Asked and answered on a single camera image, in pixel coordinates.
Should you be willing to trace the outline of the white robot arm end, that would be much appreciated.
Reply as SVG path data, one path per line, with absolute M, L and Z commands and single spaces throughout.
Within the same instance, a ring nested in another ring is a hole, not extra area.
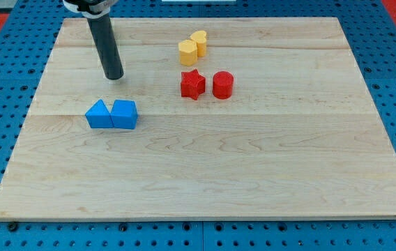
M 109 14 L 111 7 L 119 0 L 63 0 L 63 5 L 73 13 L 80 13 L 85 18 L 97 19 Z

